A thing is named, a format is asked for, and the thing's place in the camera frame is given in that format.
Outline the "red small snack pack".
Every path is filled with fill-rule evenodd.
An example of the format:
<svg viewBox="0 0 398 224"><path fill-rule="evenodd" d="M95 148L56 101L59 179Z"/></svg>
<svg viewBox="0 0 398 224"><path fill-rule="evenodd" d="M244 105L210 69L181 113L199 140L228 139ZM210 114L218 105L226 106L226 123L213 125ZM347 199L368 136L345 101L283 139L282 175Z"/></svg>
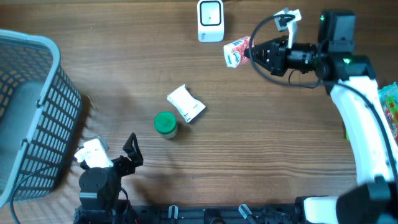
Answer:
<svg viewBox="0 0 398 224"><path fill-rule="evenodd" d="M249 48L250 38L250 36L245 36L223 46L224 59L227 67L236 68L249 61L249 57L245 55L245 50Z"/></svg>

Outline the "green lid plastic jar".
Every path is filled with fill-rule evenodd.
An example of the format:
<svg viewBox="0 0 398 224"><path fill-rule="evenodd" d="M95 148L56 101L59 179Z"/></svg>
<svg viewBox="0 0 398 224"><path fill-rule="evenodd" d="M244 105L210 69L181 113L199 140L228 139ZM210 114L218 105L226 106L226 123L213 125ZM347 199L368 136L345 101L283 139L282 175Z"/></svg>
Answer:
<svg viewBox="0 0 398 224"><path fill-rule="evenodd" d="M176 117L169 111L163 111L154 118L155 130L165 139L176 136L178 123Z"/></svg>

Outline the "white tissue pack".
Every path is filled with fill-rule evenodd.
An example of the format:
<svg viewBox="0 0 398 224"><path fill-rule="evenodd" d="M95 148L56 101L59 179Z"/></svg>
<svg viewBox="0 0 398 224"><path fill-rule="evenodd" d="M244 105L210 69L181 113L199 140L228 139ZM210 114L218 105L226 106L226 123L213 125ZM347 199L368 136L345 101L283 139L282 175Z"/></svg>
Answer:
<svg viewBox="0 0 398 224"><path fill-rule="evenodd" d="M176 107L186 123L193 121L206 109L206 106L201 101L190 94L186 84L179 86L173 92L168 94L167 100Z"/></svg>

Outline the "teal snack packet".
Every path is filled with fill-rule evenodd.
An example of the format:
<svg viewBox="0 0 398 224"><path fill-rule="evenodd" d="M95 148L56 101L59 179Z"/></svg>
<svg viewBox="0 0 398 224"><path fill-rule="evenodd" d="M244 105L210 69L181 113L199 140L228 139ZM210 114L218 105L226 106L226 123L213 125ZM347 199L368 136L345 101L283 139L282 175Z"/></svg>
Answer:
<svg viewBox="0 0 398 224"><path fill-rule="evenodd" d="M379 100L383 108L397 108L397 83L387 85L378 90Z"/></svg>

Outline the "haribo gummy bag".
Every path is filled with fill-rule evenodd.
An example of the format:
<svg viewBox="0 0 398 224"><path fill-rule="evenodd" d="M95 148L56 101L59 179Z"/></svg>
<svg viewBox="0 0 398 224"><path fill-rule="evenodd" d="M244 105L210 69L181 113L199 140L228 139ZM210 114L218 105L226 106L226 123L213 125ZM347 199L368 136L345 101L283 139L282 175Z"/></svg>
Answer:
<svg viewBox="0 0 398 224"><path fill-rule="evenodd" d="M397 100L393 96L381 98L381 106L392 135L397 141Z"/></svg>

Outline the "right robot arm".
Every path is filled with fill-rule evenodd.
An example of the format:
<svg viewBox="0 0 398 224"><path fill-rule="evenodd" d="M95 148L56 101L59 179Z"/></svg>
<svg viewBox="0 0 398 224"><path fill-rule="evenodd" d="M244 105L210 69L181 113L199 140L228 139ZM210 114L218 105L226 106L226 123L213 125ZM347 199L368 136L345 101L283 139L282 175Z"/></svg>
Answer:
<svg viewBox="0 0 398 224"><path fill-rule="evenodd" d="M273 83L287 70L315 72L305 88L323 86L343 120L353 150L357 186L332 196L298 197L294 223L396 223L397 144L379 101L376 73L369 58L354 53L356 17L346 9L324 10L318 42L295 40L299 11L274 14L279 31L289 34L261 44L250 43L245 54L255 71Z"/></svg>

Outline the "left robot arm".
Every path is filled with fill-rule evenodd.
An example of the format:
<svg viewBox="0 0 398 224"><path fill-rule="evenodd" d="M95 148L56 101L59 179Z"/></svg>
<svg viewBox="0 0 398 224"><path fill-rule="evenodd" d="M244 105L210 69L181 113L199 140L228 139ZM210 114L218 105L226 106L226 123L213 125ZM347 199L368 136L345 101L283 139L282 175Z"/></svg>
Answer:
<svg viewBox="0 0 398 224"><path fill-rule="evenodd" d="M133 223L141 222L128 198L121 200L120 193L126 194L121 180L134 174L144 159L137 137L132 133L123 146L125 156L110 159L108 144L100 136L83 143L74 157L84 170L79 178L81 205L75 210L74 223Z"/></svg>

